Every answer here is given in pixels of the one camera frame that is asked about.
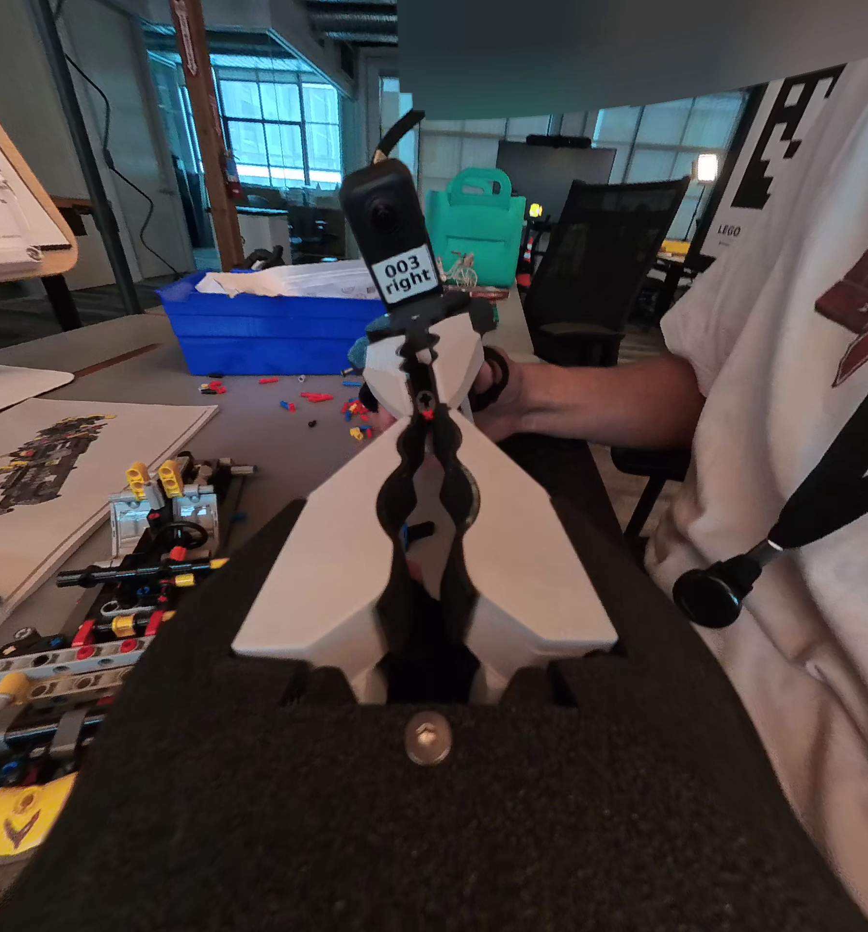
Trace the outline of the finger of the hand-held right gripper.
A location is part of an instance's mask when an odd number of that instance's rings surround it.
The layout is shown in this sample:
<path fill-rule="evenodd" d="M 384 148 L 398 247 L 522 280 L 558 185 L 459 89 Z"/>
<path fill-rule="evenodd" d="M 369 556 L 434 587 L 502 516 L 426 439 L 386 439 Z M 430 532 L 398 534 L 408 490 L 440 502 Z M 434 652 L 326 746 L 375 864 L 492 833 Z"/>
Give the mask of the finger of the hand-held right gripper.
<path fill-rule="evenodd" d="M 434 387 L 436 409 L 472 409 L 470 391 L 475 379 L 485 362 L 485 349 L 481 333 L 472 324 L 470 313 L 445 317 L 434 324 Z"/>
<path fill-rule="evenodd" d="M 371 342 L 363 365 L 363 381 L 375 397 L 379 414 L 388 414 L 396 419 L 411 419 L 417 415 L 409 375 L 405 371 L 405 342 L 405 333 Z"/>

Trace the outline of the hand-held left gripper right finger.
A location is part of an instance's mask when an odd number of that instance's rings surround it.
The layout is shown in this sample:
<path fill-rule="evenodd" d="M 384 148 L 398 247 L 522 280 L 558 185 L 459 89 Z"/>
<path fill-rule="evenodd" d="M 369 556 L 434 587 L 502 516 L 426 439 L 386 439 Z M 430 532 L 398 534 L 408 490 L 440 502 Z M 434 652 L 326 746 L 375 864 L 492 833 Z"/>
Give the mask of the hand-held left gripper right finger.
<path fill-rule="evenodd" d="M 443 618 L 479 660 L 472 703 L 498 703 L 519 668 L 611 650 L 618 631 L 551 494 L 447 405 L 436 411 L 436 457 L 455 522 Z"/>

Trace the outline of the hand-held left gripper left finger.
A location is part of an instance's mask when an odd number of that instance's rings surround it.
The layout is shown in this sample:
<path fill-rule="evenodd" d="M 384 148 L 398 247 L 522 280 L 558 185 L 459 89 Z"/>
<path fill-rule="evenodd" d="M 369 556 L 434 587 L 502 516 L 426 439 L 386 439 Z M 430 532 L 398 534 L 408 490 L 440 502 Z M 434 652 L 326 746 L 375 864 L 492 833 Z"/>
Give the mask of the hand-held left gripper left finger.
<path fill-rule="evenodd" d="M 359 703 L 386 703 L 381 662 L 409 633 L 403 528 L 424 454 L 424 422 L 400 418 L 310 494 L 232 639 L 234 655 L 333 666 Z"/>

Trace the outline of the person's right forearm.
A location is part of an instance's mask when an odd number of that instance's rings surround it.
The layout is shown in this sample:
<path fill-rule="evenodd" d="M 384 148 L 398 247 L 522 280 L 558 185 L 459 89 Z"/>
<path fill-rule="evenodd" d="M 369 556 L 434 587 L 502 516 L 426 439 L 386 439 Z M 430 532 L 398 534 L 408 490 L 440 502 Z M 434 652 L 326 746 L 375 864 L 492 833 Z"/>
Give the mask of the person's right forearm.
<path fill-rule="evenodd" d="M 530 405 L 532 427 L 551 436 L 690 449 L 706 397 L 690 361 L 662 353 L 613 368 L 542 365 Z"/>

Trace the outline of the lego car chassis model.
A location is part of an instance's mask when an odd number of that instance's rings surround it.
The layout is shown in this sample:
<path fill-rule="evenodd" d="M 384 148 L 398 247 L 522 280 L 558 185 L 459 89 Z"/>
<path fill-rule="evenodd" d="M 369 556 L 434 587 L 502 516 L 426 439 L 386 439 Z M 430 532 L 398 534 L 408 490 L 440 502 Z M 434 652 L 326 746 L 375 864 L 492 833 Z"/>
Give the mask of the lego car chassis model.
<path fill-rule="evenodd" d="M 79 600 L 56 636 L 19 629 L 0 648 L 0 864 L 45 840 L 134 663 L 180 600 L 222 566 L 255 463 L 192 451 L 109 498 L 110 559 L 58 574 Z"/>

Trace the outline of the person's right hand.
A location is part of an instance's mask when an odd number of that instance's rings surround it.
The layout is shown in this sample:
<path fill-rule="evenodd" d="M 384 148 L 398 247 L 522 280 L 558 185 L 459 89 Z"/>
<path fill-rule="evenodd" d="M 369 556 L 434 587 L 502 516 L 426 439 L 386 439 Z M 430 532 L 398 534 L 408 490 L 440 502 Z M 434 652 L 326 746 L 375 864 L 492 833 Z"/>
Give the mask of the person's right hand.
<path fill-rule="evenodd" d="M 481 365 L 472 402 L 481 402 L 502 387 L 491 403 L 475 414 L 475 425 L 492 441 L 525 433 L 534 414 L 546 402 L 546 387 L 553 379 L 549 362 L 519 362 L 506 350 L 496 350 Z"/>

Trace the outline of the scatter of red blue pins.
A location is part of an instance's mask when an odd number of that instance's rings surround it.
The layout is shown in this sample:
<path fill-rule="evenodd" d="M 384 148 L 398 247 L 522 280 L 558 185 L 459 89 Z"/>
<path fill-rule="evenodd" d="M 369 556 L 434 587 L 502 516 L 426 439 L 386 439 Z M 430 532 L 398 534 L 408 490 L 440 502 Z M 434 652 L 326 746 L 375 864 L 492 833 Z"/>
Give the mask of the scatter of red blue pins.
<path fill-rule="evenodd" d="M 304 375 L 298 379 L 278 378 L 278 375 L 259 378 L 259 384 L 281 384 L 282 388 L 290 388 L 290 391 L 302 388 L 304 381 L 307 381 Z M 229 384 L 222 378 L 209 378 L 207 381 L 198 384 L 198 391 L 201 394 L 227 394 Z M 282 397 L 278 403 L 281 403 L 281 409 L 294 414 L 299 402 L 312 403 L 312 405 L 343 402 L 339 414 L 349 422 L 349 434 L 355 439 L 371 439 L 375 434 L 375 429 L 371 425 L 369 405 L 356 394 L 344 399 L 344 397 L 335 397 L 333 391 L 302 388 L 294 397 L 288 397 L 288 399 Z"/>

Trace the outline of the white papers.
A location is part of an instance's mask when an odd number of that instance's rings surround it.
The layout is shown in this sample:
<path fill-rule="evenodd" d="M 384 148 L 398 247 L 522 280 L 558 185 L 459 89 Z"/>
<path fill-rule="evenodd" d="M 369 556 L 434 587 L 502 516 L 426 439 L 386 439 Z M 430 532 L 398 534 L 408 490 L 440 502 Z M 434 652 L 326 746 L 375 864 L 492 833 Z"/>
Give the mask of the white papers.
<path fill-rule="evenodd" d="M 196 292 L 219 295 L 381 299 L 371 269 L 362 259 L 275 265 L 256 271 L 207 271 Z"/>

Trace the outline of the blue plastic bin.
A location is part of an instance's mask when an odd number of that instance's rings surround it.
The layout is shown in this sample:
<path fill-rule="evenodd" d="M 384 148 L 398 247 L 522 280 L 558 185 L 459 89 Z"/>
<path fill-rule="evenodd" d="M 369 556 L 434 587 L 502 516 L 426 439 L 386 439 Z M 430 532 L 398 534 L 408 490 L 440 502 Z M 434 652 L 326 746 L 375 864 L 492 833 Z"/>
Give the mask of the blue plastic bin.
<path fill-rule="evenodd" d="M 155 293 L 192 375 L 331 375 L 386 313 L 379 295 L 255 295 L 198 292 L 194 271 Z"/>

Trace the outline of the black mesh office chair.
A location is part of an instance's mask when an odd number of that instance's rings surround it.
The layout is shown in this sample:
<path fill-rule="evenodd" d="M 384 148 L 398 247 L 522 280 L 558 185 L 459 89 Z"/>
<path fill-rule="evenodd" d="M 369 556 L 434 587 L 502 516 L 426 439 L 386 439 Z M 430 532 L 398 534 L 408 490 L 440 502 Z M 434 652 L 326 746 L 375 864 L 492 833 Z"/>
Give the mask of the black mesh office chair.
<path fill-rule="evenodd" d="M 618 365 L 624 324 L 690 182 L 690 175 L 631 184 L 571 182 L 525 299 L 542 361 Z"/>

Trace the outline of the open instruction booklet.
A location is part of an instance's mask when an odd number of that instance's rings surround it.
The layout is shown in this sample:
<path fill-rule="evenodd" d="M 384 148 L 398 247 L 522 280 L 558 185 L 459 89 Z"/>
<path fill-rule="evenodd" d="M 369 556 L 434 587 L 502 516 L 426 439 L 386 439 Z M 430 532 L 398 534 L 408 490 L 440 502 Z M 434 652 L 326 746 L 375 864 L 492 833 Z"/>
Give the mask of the open instruction booklet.
<path fill-rule="evenodd" d="M 0 624 L 109 517 L 124 471 L 160 466 L 219 405 L 30 399 L 0 414 Z"/>

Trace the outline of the black metal pole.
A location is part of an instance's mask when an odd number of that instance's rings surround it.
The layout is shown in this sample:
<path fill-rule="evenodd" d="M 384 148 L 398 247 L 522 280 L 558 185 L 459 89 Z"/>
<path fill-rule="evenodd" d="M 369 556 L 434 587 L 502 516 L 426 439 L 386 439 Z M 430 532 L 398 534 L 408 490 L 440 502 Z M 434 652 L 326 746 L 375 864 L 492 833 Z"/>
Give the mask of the black metal pole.
<path fill-rule="evenodd" d="M 39 36 L 41 36 L 41 42 L 43 42 L 48 67 L 53 71 L 58 98 L 60 98 L 60 104 L 63 104 L 63 112 L 64 112 L 64 120 L 70 126 L 72 146 L 75 146 L 75 152 L 79 157 L 79 169 L 84 175 L 84 182 L 86 182 L 86 188 L 92 196 L 92 214 L 93 214 L 96 226 L 100 232 L 124 313 L 142 314 L 143 308 L 139 305 L 137 283 L 134 283 L 131 271 L 129 271 L 129 263 L 128 263 L 124 244 L 121 238 L 121 226 L 116 222 L 113 202 L 105 194 L 98 160 L 96 160 L 93 148 L 92 148 L 90 126 L 86 126 L 81 108 L 79 108 L 75 78 L 70 73 L 70 65 L 68 65 L 63 41 L 60 41 L 58 25 L 56 25 L 53 6 L 48 0 L 31 0 L 30 6 L 31 6 L 31 19 L 33 19 Z"/>

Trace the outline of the black white marker card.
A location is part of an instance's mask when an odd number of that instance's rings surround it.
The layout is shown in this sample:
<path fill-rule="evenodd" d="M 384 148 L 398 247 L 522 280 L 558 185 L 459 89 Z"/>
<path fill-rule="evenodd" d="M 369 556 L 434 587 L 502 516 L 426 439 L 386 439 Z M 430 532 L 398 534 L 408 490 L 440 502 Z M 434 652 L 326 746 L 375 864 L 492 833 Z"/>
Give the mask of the black white marker card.
<path fill-rule="evenodd" d="M 781 188 L 811 126 L 818 121 L 844 67 L 832 65 L 766 85 L 717 208 L 706 226 L 699 245 L 701 255 L 723 255 L 754 226 L 759 213 Z"/>

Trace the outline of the black wall monitor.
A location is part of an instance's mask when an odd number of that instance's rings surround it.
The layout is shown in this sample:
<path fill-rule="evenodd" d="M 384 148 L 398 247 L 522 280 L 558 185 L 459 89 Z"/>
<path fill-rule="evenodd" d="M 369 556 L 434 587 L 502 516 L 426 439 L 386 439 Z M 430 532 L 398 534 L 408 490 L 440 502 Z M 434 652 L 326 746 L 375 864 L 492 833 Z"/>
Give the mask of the black wall monitor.
<path fill-rule="evenodd" d="M 571 182 L 608 184 L 616 165 L 616 148 L 598 148 L 587 135 L 532 134 L 527 140 L 498 143 L 498 169 L 512 191 L 527 197 L 527 208 L 539 202 L 544 218 L 561 218 Z"/>

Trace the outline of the wooden post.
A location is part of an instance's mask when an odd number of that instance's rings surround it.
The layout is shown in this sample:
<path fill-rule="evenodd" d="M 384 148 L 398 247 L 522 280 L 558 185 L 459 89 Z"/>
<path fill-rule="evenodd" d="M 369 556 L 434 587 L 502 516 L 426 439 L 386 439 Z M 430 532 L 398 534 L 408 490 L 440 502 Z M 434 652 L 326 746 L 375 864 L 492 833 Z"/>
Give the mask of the wooden post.
<path fill-rule="evenodd" d="M 229 201 L 222 175 L 222 149 L 229 148 L 222 132 L 219 85 L 209 54 L 204 6 L 198 0 L 171 0 L 168 5 L 192 98 L 220 268 L 222 271 L 232 271 L 244 259 L 244 241 L 240 232 L 237 201 Z"/>

